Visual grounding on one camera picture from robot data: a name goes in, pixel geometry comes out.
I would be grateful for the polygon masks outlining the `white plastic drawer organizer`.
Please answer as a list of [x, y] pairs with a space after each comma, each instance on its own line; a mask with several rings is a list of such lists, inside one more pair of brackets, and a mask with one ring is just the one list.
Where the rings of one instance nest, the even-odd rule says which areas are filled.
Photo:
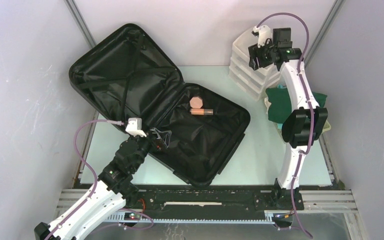
[[266, 96], [266, 89], [274, 87], [280, 81], [280, 72], [276, 66], [253, 70], [249, 67], [248, 47], [257, 43], [252, 34], [253, 28], [245, 30], [232, 44], [228, 76], [251, 99], [258, 102]]

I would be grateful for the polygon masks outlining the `orange grey cylindrical tube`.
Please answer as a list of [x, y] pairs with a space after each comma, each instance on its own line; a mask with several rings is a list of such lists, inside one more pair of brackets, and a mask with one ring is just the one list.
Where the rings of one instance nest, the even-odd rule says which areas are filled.
[[194, 116], [212, 116], [214, 111], [212, 109], [191, 108], [190, 114]]

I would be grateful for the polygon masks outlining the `pink brown small box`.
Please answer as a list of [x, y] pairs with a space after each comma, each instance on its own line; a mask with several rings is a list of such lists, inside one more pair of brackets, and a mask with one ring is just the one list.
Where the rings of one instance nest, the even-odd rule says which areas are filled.
[[203, 99], [199, 96], [194, 96], [190, 99], [189, 104], [193, 109], [201, 109], [203, 107]]

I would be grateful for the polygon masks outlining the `dark green garment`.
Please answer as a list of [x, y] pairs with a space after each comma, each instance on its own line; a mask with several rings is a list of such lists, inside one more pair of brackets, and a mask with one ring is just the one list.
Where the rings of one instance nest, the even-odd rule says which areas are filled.
[[277, 124], [283, 124], [292, 112], [292, 105], [287, 88], [267, 88], [265, 90], [268, 119]]

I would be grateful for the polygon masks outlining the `black ribbed hard-shell suitcase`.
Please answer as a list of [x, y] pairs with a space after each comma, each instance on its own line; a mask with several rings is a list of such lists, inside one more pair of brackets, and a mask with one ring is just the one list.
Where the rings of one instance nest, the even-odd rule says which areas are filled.
[[[195, 187], [210, 185], [245, 136], [251, 116], [233, 101], [195, 83], [138, 25], [127, 23], [80, 57], [69, 69], [71, 86], [104, 118], [141, 118], [142, 128], [170, 130], [167, 150], [150, 156]], [[190, 100], [201, 97], [192, 115]]]

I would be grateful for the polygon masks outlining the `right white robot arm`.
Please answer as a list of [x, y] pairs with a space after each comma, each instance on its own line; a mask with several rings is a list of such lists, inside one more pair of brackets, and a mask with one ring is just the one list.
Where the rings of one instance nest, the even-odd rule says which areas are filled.
[[282, 124], [281, 136], [286, 143], [279, 176], [268, 200], [277, 210], [293, 210], [299, 198], [299, 176], [304, 159], [322, 134], [328, 110], [320, 107], [309, 86], [303, 52], [294, 48], [290, 28], [270, 29], [255, 26], [251, 32], [257, 43], [248, 47], [249, 66], [253, 70], [276, 66], [286, 84], [291, 113]]

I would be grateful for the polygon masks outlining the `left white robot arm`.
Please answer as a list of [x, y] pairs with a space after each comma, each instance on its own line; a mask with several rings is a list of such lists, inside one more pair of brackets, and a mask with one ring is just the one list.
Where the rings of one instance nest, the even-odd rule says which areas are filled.
[[113, 160], [96, 177], [89, 190], [51, 223], [34, 228], [37, 240], [83, 240], [107, 217], [138, 202], [138, 188], [131, 182], [149, 152], [166, 150], [172, 131], [153, 127], [143, 136], [122, 142]]

